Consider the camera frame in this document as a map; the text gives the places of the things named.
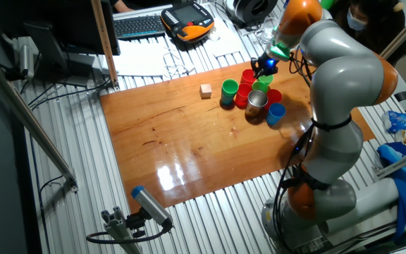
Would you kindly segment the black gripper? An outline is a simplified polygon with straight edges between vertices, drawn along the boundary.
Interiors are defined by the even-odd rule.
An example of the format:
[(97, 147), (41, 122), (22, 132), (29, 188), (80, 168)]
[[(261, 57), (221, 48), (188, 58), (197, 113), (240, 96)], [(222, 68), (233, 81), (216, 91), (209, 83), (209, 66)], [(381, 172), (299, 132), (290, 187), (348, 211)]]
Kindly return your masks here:
[(278, 72), (278, 64), (279, 60), (275, 60), (270, 58), (267, 55), (260, 56), (257, 58), (251, 58), (250, 64), (252, 70), (255, 71), (255, 78), (259, 78), (260, 76), (269, 76), (273, 75)]

